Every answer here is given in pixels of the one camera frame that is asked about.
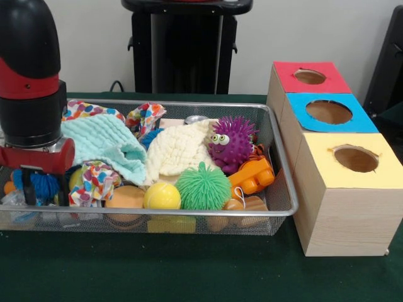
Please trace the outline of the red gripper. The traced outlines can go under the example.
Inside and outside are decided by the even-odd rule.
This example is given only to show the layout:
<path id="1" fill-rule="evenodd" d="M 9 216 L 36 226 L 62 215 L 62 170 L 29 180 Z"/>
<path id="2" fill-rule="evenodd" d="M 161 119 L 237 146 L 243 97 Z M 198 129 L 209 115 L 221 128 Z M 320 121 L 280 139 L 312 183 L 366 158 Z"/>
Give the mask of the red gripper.
<path id="1" fill-rule="evenodd" d="M 75 143 L 73 139 L 62 137 L 54 145 L 21 149 L 1 146 L 1 165 L 13 169 L 23 168 L 23 192 L 26 204 L 35 206 L 37 197 L 31 175 L 35 170 L 61 176 L 61 205 L 69 206 L 69 181 L 73 166 Z"/>

